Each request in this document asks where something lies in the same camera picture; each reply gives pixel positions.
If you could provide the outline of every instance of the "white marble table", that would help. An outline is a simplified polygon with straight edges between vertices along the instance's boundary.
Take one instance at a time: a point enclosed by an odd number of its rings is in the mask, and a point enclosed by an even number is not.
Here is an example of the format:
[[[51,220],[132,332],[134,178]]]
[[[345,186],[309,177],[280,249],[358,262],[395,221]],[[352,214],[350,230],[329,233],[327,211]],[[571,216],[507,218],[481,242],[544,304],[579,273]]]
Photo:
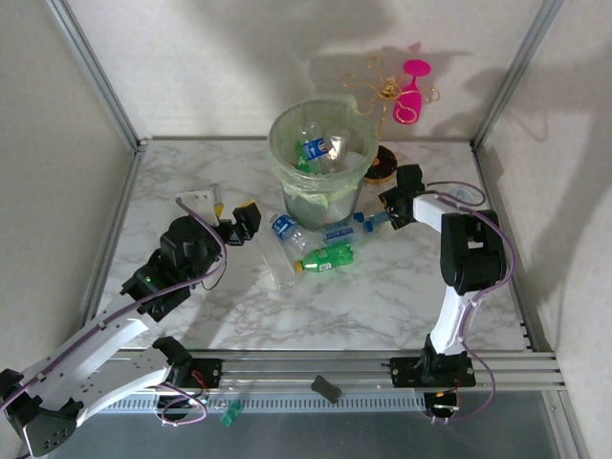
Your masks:
[[[479,184],[466,143],[400,142],[389,146],[400,164],[420,164],[426,181]],[[261,213],[282,210],[280,182],[264,141],[152,142],[132,195],[101,304],[120,290],[182,212],[177,193],[218,183],[225,215],[250,198]],[[362,188],[358,210],[395,185]],[[228,269],[216,289],[197,289],[162,324],[132,342],[148,346],[171,335],[190,349],[419,349],[440,312],[440,236],[425,225],[388,225],[355,250],[355,263],[309,273],[282,295],[254,243],[229,248]],[[468,340],[481,350],[524,350],[510,290],[485,301]]]

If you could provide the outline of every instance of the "blue label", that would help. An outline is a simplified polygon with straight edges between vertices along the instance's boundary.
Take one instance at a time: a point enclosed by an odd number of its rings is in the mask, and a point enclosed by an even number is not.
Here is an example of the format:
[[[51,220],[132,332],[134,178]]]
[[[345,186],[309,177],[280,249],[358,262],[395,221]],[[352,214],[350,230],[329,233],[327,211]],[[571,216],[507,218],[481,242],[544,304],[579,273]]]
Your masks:
[[[325,145],[325,141],[322,137],[304,143],[302,145],[302,148],[304,149],[304,153],[306,154],[306,158],[308,158],[308,161],[312,161],[318,158],[319,156],[323,156],[328,153],[327,146]]]
[[[353,229],[348,225],[344,224],[344,228],[337,229],[335,231],[328,232],[325,234],[325,244],[333,244],[340,241],[352,239]]]
[[[276,220],[274,220],[274,223],[272,223],[272,231],[282,241],[285,238],[285,233],[287,232],[287,230],[296,224],[297,222],[289,215],[281,215]]]

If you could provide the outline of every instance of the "bottle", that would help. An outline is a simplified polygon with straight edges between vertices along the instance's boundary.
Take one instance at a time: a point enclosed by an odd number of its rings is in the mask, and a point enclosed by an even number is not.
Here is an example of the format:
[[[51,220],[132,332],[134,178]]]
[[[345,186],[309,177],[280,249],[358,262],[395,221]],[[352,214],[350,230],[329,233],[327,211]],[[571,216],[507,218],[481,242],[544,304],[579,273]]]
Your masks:
[[[291,289],[297,282],[292,262],[283,249],[280,240],[270,231],[262,230],[255,236],[264,262],[278,290]]]
[[[326,249],[311,251],[303,260],[296,261],[294,266],[298,273],[304,270],[312,273],[321,273],[333,270],[338,266],[350,265],[351,263],[353,263],[351,245],[342,242]]]
[[[368,213],[366,216],[364,212],[355,212],[353,219],[360,223],[370,222],[374,227],[381,223],[389,221],[389,215],[386,212]]]
[[[299,144],[308,158],[308,166],[315,174],[326,174],[332,170],[329,149],[318,124],[311,121],[299,129]]]
[[[325,133],[325,142],[330,145],[329,157],[332,160],[332,167],[337,172],[344,169],[346,145],[350,136],[351,133],[348,129],[340,127],[330,127]]]
[[[304,149],[299,142],[295,145],[295,152],[297,154],[297,166],[295,167],[297,170],[301,170],[302,172],[306,172],[307,174],[312,174],[313,171],[308,165],[308,158],[306,158],[306,153],[304,153]]]
[[[325,245],[337,244],[338,242],[355,243],[361,236],[369,234],[374,230],[372,222],[349,220],[342,223],[334,223],[323,228]]]
[[[283,246],[297,256],[303,256],[323,245],[320,233],[304,229],[289,215],[270,212],[268,216],[273,233],[282,241]]]

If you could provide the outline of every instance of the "robotic arm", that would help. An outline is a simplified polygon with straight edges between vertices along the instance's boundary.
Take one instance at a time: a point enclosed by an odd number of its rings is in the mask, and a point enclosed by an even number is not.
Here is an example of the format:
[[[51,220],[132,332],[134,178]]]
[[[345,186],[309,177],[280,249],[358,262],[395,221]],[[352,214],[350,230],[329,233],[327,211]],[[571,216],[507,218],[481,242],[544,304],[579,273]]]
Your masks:
[[[401,166],[398,186],[380,199],[395,230],[421,222],[441,233],[440,267],[447,291],[420,358],[391,359],[392,382],[396,387],[474,386],[463,329],[479,292],[504,277],[502,241],[475,216],[426,191],[422,179],[418,165]],[[221,361],[196,361],[170,337],[130,361],[109,360],[188,299],[224,246],[251,240],[261,219],[255,204],[235,209],[235,224],[218,221],[214,210],[199,212],[212,228],[188,212],[172,222],[160,248],[123,284],[121,295],[59,349],[23,373],[0,373],[0,405],[33,457],[52,452],[89,417],[139,389],[164,382],[198,387],[190,380],[193,370],[206,370],[201,372],[206,385],[218,386]],[[497,224],[493,211],[481,213]]]
[[[121,295],[49,357],[22,374],[0,373],[0,402],[33,457],[52,452],[89,417],[130,393],[164,382],[183,384],[191,374],[194,362],[173,338],[158,339],[131,361],[108,360],[190,297],[220,259],[221,244],[243,245],[259,229],[255,204],[235,209],[236,223],[205,213],[214,227],[205,228],[193,213],[173,221]],[[218,383],[221,363],[212,365]]]
[[[438,322],[426,337],[420,358],[391,359],[395,387],[475,386],[463,331],[480,293],[504,278],[503,241],[496,231],[437,193],[427,191],[416,164],[397,169],[398,185],[379,198],[393,228],[425,223],[441,234],[440,269],[447,290]],[[492,210],[479,212],[498,226]]]

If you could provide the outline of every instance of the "gray object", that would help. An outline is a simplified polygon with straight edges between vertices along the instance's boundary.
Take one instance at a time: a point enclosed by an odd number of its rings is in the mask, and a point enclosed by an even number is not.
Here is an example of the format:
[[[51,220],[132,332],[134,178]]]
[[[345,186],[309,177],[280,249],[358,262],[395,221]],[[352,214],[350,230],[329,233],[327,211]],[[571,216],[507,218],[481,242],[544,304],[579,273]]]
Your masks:
[[[317,375],[310,388],[325,397],[330,404],[337,404],[342,395],[342,391],[339,387],[335,387],[320,375]]]

